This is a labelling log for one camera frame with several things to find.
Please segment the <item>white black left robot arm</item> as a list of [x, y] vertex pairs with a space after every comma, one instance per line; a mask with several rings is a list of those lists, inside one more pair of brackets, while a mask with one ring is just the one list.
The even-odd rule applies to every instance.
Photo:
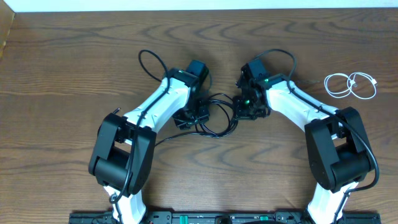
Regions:
[[136, 109], [112, 112], [99, 127], [88, 171], [109, 194], [116, 223], [140, 223], [146, 213], [142, 188], [152, 165], [155, 140], [163, 125], [197, 96], [207, 68], [173, 68], [158, 89]]

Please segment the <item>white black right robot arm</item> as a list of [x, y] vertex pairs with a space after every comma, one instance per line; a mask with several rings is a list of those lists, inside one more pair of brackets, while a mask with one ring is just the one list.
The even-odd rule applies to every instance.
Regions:
[[377, 184], [379, 167], [357, 110], [321, 103], [283, 74], [243, 71], [236, 85], [242, 91], [239, 118], [255, 120], [276, 111], [304, 132], [317, 182], [306, 208], [310, 222], [338, 223], [349, 196]]

